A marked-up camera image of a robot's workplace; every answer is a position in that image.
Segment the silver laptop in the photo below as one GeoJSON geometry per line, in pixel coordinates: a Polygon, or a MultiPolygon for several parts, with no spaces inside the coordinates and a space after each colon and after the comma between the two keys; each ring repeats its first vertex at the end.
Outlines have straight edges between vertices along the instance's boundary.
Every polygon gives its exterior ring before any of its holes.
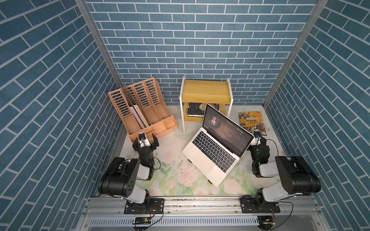
{"type": "Polygon", "coordinates": [[[202,127],[182,153],[218,187],[253,139],[253,134],[207,104],[202,127]]]}

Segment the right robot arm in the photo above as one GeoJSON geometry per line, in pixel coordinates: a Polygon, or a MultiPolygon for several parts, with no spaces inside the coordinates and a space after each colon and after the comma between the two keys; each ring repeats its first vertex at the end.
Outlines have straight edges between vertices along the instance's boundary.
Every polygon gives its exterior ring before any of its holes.
{"type": "Polygon", "coordinates": [[[257,137],[249,147],[252,156],[252,172],[257,178],[278,176],[277,183],[260,188],[254,197],[240,198],[242,213],[279,213],[281,200],[296,195],[306,195],[321,191],[321,182],[303,157],[276,156],[269,161],[270,148],[267,139],[257,137]]]}

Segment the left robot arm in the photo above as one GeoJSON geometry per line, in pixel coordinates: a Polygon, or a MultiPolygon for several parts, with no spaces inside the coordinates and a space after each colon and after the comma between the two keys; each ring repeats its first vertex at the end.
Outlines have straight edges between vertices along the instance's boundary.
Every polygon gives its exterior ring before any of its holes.
{"type": "Polygon", "coordinates": [[[163,214],[164,199],[151,198],[148,190],[135,184],[137,180],[150,181],[156,170],[153,151],[160,145],[155,135],[152,138],[150,142],[145,133],[140,133],[133,143],[139,157],[114,158],[99,181],[100,194],[127,201],[124,214],[163,214]]]}

